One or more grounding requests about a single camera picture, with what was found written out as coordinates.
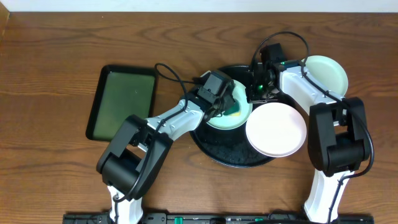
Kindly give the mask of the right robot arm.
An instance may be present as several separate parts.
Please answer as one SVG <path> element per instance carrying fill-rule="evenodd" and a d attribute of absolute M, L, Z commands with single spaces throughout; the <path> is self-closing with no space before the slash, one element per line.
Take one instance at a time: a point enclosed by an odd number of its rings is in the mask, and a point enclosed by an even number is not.
<path fill-rule="evenodd" d="M 331 223 L 347 182 L 362 175 L 360 165 L 374 159 L 364 104 L 346 98 L 348 78 L 334 60 L 254 62 L 249 100 L 258 99 L 246 121 L 250 145 L 269 157 L 286 157 L 307 146 L 315 168 L 303 209 L 308 221 Z"/>

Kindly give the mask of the green yellow sponge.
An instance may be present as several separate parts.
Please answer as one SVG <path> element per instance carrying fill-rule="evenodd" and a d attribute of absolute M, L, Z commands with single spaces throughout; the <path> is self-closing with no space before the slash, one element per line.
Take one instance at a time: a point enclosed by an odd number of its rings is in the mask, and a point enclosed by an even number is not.
<path fill-rule="evenodd" d="M 240 114 L 240 104 L 238 101 L 235 101 L 234 105 L 230 109 L 224 111 L 223 116 L 239 116 Z"/>

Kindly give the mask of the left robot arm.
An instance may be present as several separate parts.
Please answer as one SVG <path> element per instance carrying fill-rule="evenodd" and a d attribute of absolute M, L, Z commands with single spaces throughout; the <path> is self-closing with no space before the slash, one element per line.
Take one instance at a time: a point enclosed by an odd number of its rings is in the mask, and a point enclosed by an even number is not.
<path fill-rule="evenodd" d="M 234 105 L 234 81 L 211 74 L 156 117 L 128 116 L 101 155 L 96 170 L 111 194 L 108 223 L 138 223 L 142 198 L 175 140 Z"/>

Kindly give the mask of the mint green plate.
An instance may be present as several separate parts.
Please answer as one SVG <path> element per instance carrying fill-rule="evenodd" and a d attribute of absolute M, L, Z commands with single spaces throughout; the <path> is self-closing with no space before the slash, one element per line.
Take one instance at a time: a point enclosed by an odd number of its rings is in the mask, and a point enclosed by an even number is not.
<path fill-rule="evenodd" d="M 310 78 L 317 85 L 328 88 L 341 96 L 348 90 L 348 77 L 344 68 L 330 57 L 322 55 L 309 56 L 305 62 Z"/>
<path fill-rule="evenodd" d="M 209 76 L 210 70 L 206 71 L 200 77 Z M 233 98 L 240 104 L 241 114 L 239 116 L 223 116 L 222 112 L 220 115 L 211 118 L 209 121 L 202 121 L 201 126 L 210 127 L 221 131 L 229 131 L 242 126 L 253 110 L 253 105 L 247 102 L 246 99 L 246 87 L 242 81 L 233 79 L 234 89 Z"/>

